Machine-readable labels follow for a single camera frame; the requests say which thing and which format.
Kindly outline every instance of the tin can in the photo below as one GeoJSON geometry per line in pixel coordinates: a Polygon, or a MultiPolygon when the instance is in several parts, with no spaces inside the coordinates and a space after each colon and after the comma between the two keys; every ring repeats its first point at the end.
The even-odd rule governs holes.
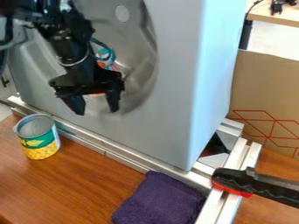
{"type": "Polygon", "coordinates": [[[28,115],[13,127],[30,159],[44,159],[60,148],[59,135],[53,119],[48,115],[28,115]]]}

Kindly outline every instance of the black handle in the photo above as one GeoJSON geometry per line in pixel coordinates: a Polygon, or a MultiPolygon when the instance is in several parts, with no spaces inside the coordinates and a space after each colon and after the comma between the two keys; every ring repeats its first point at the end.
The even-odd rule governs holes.
{"type": "Polygon", "coordinates": [[[259,174],[251,167],[245,171],[220,168],[213,173],[212,182],[221,190],[254,193],[299,208],[299,182],[259,174]]]}

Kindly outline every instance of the wooden table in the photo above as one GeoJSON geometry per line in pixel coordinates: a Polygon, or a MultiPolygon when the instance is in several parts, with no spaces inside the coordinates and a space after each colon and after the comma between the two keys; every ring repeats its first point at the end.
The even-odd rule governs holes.
{"type": "MultiPolygon", "coordinates": [[[[105,224],[144,176],[114,160],[61,138],[62,149],[32,161],[21,151],[11,127],[0,122],[0,223],[105,224]]],[[[261,152],[257,171],[299,180],[299,162],[270,150],[261,152]]],[[[299,210],[253,196],[243,199],[235,224],[298,223],[299,210]]]]}
{"type": "MultiPolygon", "coordinates": [[[[247,0],[246,12],[249,11],[250,7],[254,4],[254,2],[256,2],[256,0],[247,0]]],[[[285,4],[282,6],[282,14],[275,13],[272,16],[270,10],[271,3],[272,0],[263,0],[263,2],[255,5],[250,10],[248,17],[244,22],[239,45],[240,49],[246,50],[248,47],[254,20],[278,25],[289,25],[299,27],[299,4],[297,6],[290,6],[289,4],[285,4]]]]}
{"type": "MultiPolygon", "coordinates": [[[[256,0],[247,1],[247,11],[256,0]]],[[[264,0],[257,4],[249,13],[248,20],[268,22],[278,25],[299,27],[299,4],[297,6],[283,5],[282,14],[276,13],[271,16],[270,5],[272,0],[264,0]]]]}

